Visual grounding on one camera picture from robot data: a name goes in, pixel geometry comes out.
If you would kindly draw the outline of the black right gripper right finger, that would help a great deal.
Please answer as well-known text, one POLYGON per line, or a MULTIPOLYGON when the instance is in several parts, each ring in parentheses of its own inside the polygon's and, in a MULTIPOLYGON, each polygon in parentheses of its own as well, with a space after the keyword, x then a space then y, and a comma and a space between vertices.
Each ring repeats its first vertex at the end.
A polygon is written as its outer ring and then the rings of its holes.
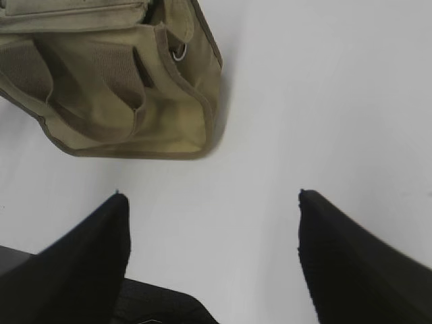
POLYGON ((298 196, 298 256, 320 323, 430 323, 431 269, 314 190, 298 196))

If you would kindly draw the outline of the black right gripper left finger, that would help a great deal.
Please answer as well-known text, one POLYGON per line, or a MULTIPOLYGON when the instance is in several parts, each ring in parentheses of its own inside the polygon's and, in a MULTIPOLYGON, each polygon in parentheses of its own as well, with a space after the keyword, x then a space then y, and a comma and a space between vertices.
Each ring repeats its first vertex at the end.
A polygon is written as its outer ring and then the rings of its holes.
POLYGON ((130 256, 129 214, 115 193, 37 254, 1 247, 1 322, 110 323, 130 256))

